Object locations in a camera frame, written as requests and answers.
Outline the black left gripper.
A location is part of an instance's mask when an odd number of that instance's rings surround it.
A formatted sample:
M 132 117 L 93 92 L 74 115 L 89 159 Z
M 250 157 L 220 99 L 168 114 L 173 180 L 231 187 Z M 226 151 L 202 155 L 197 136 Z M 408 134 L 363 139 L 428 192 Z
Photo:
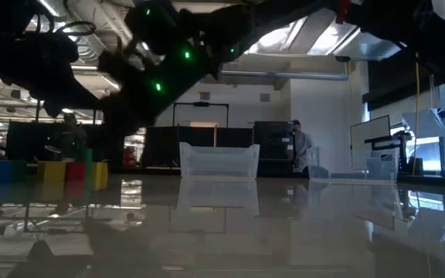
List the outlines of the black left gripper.
M 185 39 L 179 12 L 171 2 L 138 2 L 124 18 L 132 34 L 131 40 L 100 54 L 98 70 L 118 77 L 124 67 L 147 70 L 156 65 L 158 56 L 165 56 Z

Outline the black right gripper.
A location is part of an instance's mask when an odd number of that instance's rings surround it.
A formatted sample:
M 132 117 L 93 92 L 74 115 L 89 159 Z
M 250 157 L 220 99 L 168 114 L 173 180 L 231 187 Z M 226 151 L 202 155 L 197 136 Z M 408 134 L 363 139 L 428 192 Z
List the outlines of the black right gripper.
M 184 49 L 168 54 L 158 65 L 139 70 L 117 53 L 104 53 L 104 71 L 121 84 L 104 98 L 104 144 L 110 146 L 155 123 L 158 116 L 204 76 L 217 77 L 223 63 L 205 52 L 189 58 Z

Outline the green cube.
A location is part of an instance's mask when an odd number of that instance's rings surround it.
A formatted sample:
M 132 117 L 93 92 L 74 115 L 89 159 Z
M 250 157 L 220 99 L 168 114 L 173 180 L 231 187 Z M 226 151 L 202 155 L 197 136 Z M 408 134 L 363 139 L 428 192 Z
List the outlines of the green cube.
M 80 180 L 89 181 L 92 175 L 93 150 L 84 148 L 78 151 L 76 162 L 79 168 Z

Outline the small red cube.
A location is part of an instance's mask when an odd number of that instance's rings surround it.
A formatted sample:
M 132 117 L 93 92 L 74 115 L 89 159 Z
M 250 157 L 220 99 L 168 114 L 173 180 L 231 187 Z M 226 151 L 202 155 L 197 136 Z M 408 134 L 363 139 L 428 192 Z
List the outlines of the small red cube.
M 85 162 L 74 161 L 66 163 L 65 181 L 84 181 L 87 166 Z

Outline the black partition panel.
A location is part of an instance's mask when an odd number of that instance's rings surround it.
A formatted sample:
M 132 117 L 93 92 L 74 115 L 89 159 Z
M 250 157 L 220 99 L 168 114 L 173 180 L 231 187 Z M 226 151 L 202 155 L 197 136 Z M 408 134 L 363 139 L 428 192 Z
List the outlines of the black partition panel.
M 10 123 L 7 133 L 6 155 L 13 160 L 60 161 L 59 155 L 47 151 L 44 146 L 51 145 L 51 138 L 63 123 L 16 122 Z M 87 148 L 93 150 L 93 161 L 105 155 L 105 138 L 98 125 L 80 124 L 87 132 Z
M 148 127 L 142 154 L 142 167 L 179 167 L 179 143 L 197 147 L 249 147 L 252 128 L 227 127 Z

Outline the red objects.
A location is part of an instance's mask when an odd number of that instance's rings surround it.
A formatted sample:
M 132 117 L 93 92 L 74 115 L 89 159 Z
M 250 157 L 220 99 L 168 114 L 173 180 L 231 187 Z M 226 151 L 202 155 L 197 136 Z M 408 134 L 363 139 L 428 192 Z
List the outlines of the red objects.
M 138 166 L 137 148 L 126 146 L 123 152 L 123 166 L 125 168 L 135 168 Z

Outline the person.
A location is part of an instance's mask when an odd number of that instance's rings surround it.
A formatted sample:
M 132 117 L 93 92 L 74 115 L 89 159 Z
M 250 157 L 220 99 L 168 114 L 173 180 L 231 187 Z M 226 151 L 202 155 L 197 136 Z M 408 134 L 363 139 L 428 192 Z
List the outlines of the person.
M 51 138 L 51 146 L 58 150 L 61 161 L 77 161 L 87 148 L 87 132 L 72 113 L 63 115 L 63 123 Z
M 304 133 L 301 130 L 301 122 L 298 119 L 292 120 L 294 125 L 294 151 L 293 158 L 293 171 L 301 173 L 306 179 L 309 179 L 307 151 L 313 148 L 314 144 L 311 136 Z

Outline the black cabinet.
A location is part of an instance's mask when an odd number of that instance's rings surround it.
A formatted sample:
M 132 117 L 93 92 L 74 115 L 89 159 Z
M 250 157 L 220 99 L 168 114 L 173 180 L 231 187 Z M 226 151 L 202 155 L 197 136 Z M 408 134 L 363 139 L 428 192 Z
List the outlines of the black cabinet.
M 253 143 L 260 146 L 258 177 L 284 178 L 294 172 L 295 126 L 291 121 L 256 121 Z

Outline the grey horizontal pipe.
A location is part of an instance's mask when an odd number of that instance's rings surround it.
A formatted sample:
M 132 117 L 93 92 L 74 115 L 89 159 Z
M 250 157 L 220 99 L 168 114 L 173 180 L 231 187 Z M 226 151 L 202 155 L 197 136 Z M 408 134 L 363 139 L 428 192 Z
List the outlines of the grey horizontal pipe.
M 348 75 L 333 73 L 289 73 L 289 72 L 265 72 L 265 71 L 243 71 L 227 70 L 220 72 L 222 76 L 244 76 L 244 77 L 262 77 L 262 78 L 284 78 L 298 80 L 332 80 L 345 81 Z

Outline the whiteboard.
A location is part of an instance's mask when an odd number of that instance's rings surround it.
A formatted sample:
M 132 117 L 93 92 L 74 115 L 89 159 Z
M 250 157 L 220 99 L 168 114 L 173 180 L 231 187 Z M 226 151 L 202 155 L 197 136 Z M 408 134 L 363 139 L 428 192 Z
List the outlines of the whiteboard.
M 366 158 L 369 156 L 371 147 L 365 144 L 365 139 L 383 137 L 390 135 L 389 115 L 377 117 L 360 124 L 350 126 L 352 170 L 366 171 Z

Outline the black monitor stand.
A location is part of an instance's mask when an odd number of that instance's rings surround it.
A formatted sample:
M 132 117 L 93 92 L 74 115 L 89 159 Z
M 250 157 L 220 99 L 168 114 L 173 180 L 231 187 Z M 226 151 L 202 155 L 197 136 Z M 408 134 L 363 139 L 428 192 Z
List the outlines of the black monitor stand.
M 375 137 L 370 139 L 365 139 L 364 143 L 369 144 L 371 149 L 374 151 L 381 151 L 387 149 L 395 149 L 398 151 L 398 172 L 402 175 L 409 174 L 411 170 L 409 169 L 408 157 L 406 154 L 407 142 L 413 139 L 411 133 L 408 131 L 398 131 L 394 135 Z

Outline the white hanging sheet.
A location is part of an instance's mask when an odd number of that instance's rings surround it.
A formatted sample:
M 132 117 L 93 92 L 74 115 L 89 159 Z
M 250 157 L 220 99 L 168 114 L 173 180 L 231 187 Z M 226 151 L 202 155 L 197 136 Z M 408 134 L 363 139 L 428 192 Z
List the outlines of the white hanging sheet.
M 418 112 L 402 114 L 404 122 L 418 138 L 442 137 L 445 134 L 443 121 L 436 109 L 427 108 Z

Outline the round silver duct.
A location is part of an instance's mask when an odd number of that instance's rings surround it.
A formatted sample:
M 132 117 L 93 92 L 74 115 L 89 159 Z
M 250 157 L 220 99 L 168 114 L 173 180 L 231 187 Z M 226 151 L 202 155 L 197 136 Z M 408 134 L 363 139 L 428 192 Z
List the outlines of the round silver duct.
M 69 32 L 77 44 L 81 66 L 95 66 L 104 50 L 112 50 L 117 40 L 129 42 L 131 32 L 124 23 L 135 0 L 37 0 L 53 16 L 55 28 Z

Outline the black frame stand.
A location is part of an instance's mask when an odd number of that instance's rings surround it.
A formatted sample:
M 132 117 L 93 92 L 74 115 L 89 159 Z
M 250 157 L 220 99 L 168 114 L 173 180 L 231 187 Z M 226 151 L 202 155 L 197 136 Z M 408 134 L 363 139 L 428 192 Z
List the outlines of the black frame stand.
M 175 102 L 172 106 L 172 126 L 192 126 L 193 123 L 228 127 L 229 104 L 205 101 Z

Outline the rectangular metal duct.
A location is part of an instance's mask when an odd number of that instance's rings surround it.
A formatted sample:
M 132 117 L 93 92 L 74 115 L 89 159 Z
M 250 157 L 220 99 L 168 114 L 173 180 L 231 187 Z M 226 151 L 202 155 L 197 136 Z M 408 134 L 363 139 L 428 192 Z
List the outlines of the rectangular metal duct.
M 335 14 L 322 9 L 261 37 L 245 53 L 298 58 L 347 56 L 358 60 L 381 60 L 399 51 L 394 43 L 362 32 L 356 25 L 339 24 Z

